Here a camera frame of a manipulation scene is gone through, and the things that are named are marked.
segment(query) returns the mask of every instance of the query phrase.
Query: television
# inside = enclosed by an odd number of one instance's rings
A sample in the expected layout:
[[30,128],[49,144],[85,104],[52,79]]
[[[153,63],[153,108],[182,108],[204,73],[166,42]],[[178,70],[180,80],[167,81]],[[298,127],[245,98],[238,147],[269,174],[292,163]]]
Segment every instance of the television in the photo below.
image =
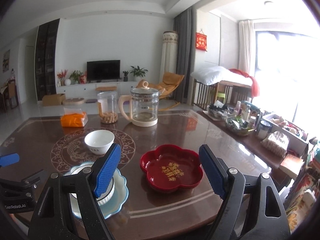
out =
[[120,60],[87,62],[87,80],[107,80],[120,78]]

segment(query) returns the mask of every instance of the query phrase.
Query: book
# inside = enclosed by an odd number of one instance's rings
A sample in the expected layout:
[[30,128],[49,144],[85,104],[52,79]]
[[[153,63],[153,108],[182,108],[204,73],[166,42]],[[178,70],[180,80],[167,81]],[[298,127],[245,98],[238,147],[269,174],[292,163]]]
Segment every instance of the book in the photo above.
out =
[[290,178],[296,179],[300,169],[303,165],[303,160],[291,155],[287,154],[287,156],[284,158],[283,162],[280,164],[280,169],[288,174]]

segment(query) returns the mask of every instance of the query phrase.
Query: red flowers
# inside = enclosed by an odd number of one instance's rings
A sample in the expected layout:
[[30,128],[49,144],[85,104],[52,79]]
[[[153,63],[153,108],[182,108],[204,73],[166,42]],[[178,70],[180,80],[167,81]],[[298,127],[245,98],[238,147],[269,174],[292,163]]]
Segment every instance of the red flowers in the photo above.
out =
[[57,74],[57,77],[58,78],[65,78],[66,77],[66,75],[67,75],[67,73],[68,73],[68,70],[61,70],[61,72],[59,72],[58,74]]

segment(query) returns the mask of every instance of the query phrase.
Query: red wall hanging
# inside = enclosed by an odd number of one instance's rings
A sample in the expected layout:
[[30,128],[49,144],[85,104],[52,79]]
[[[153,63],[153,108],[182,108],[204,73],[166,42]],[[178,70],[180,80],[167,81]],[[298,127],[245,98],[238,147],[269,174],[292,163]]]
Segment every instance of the red wall hanging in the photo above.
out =
[[207,51],[207,35],[196,33],[196,49]]

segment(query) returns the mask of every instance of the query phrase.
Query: white pillow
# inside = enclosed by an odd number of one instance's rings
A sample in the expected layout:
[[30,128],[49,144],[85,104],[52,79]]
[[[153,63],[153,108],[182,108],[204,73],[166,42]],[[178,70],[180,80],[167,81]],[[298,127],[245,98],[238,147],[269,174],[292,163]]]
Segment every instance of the white pillow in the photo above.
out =
[[228,72],[227,69],[221,66],[200,68],[191,73],[191,76],[204,85],[213,85],[223,80],[223,76]]

